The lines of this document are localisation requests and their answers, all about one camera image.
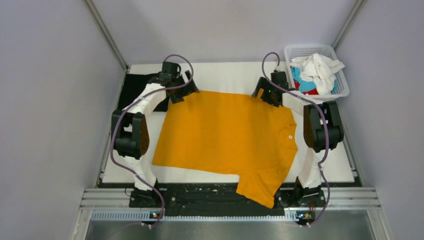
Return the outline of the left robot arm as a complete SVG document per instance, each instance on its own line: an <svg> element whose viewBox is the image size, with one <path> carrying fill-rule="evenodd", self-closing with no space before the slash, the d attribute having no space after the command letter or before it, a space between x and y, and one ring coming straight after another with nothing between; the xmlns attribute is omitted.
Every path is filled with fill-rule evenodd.
<svg viewBox="0 0 424 240"><path fill-rule="evenodd" d="M124 158L120 167L134 176L131 197L154 207L160 202L157 178L142 157L150 146L147 117L153 112L167 112L170 104L184 101L199 89L193 69L182 71L178 63L164 61L158 73L127 74L118 107L111 115L111 154Z"/></svg>

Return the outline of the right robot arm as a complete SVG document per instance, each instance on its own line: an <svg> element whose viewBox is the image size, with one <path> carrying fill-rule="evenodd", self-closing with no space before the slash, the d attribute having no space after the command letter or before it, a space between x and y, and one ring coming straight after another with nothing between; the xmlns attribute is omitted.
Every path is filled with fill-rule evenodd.
<svg viewBox="0 0 424 240"><path fill-rule="evenodd" d="M316 103L287 86L286 74L275 70L271 80L264 76L258 79L252 97L260 97L274 107L289 108L303 117L307 152L303 168L296 177L293 200L299 206L307 206L313 199L320 198L325 162L330 151L343 140L344 130L335 101Z"/></svg>

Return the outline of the white plastic basket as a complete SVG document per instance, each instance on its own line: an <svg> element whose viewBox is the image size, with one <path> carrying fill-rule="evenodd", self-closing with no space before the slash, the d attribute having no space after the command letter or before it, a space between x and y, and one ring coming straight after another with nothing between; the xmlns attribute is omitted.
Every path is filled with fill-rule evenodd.
<svg viewBox="0 0 424 240"><path fill-rule="evenodd" d="M289 86L321 101L333 101L350 93L343 73L345 65L329 45L302 44L284 48Z"/></svg>

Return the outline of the folded black t-shirt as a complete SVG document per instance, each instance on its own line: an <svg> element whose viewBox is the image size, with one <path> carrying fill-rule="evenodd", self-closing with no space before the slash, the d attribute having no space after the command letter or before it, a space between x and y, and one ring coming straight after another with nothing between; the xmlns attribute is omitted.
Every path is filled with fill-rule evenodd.
<svg viewBox="0 0 424 240"><path fill-rule="evenodd" d="M124 107L129 106L142 92L152 78L158 77L158 73L151 74L129 74L125 75L123 87L121 89L118 105L115 111L121 112Z"/></svg>

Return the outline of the light blue t-shirt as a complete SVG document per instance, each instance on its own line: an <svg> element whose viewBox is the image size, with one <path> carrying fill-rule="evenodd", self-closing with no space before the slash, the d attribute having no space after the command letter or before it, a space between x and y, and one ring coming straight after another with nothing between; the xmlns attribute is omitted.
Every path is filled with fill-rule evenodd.
<svg viewBox="0 0 424 240"><path fill-rule="evenodd" d="M300 92L307 92L311 89L316 89L316 84L313 81L307 81L301 78L301 70L299 67L291 66L290 71L293 77L293 82L300 83Z"/></svg>

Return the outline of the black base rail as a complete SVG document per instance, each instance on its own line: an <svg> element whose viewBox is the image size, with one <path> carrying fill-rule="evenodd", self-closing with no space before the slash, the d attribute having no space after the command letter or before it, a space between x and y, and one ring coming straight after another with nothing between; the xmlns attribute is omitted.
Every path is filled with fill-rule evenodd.
<svg viewBox="0 0 424 240"><path fill-rule="evenodd" d="M131 208L164 208L166 217L267 217L283 216L289 207L308 211L323 207L323 190L302 190L299 183L278 187L271 207L263 206L236 192L236 183L157 183L154 190L134 189Z"/></svg>

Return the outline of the white t-shirt in basket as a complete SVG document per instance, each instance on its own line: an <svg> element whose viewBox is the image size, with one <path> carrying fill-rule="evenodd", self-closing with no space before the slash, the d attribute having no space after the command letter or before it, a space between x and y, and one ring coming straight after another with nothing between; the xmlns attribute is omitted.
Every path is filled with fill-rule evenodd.
<svg viewBox="0 0 424 240"><path fill-rule="evenodd" d="M289 60L289 67L300 68L301 78L314 82L319 95L327 95L335 89L336 73L342 70L345 65L339 60L314 53Z"/></svg>

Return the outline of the orange t-shirt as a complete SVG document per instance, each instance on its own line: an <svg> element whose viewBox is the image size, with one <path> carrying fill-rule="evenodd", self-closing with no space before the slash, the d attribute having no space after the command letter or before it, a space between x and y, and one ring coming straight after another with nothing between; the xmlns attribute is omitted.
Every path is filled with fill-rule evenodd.
<svg viewBox="0 0 424 240"><path fill-rule="evenodd" d="M272 208L298 151L296 128L289 108L201 91L169 106L152 163L237 175L237 194Z"/></svg>

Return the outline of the red t-shirt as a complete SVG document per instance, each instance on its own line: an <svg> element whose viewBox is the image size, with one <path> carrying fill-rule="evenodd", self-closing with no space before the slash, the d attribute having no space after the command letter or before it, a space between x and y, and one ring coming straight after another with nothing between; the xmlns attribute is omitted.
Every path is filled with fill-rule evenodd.
<svg viewBox="0 0 424 240"><path fill-rule="evenodd" d="M300 90L300 83L298 83L297 81L294 82L294 86L297 90ZM319 95L316 88L313 88L309 91L302 91L301 93L303 93L304 95Z"/></svg>

